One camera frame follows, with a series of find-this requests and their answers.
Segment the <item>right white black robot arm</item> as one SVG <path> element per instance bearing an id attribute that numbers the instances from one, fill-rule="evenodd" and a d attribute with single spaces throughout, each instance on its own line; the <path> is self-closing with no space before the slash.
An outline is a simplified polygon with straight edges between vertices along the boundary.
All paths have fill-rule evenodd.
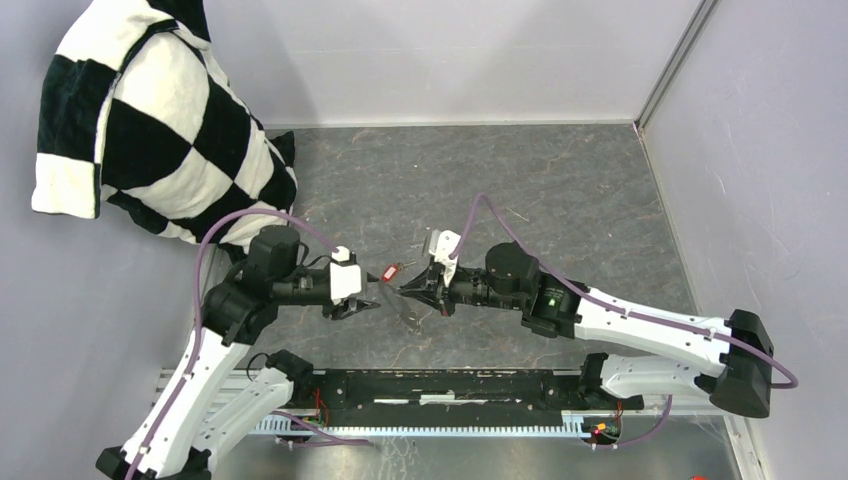
<path id="1" fill-rule="evenodd" d="M 592 354 L 577 382 L 580 400 L 602 408 L 614 398 L 695 396 L 749 418 L 770 414 L 774 346 L 760 317 L 736 309 L 728 318 L 646 307 L 580 282 L 566 286 L 515 243 L 490 248 L 481 268 L 445 254 L 399 289 L 445 316 L 457 305 L 514 310 L 547 337 L 615 343 L 640 357 Z"/>

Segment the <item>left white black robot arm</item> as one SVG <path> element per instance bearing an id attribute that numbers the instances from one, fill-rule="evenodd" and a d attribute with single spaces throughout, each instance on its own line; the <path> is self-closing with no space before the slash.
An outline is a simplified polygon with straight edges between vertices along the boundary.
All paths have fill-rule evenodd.
<path id="1" fill-rule="evenodd" d="M 318 306 L 342 320 L 374 303 L 361 299 L 366 275 L 346 247 L 319 269 L 304 264 L 300 233 L 263 228 L 247 257 L 205 295 L 177 371 L 142 425 L 121 446 L 102 451 L 96 468 L 110 479 L 209 479 L 221 461 L 273 411 L 315 399 L 311 363 L 281 350 L 215 413 L 216 396 L 282 306 Z"/>

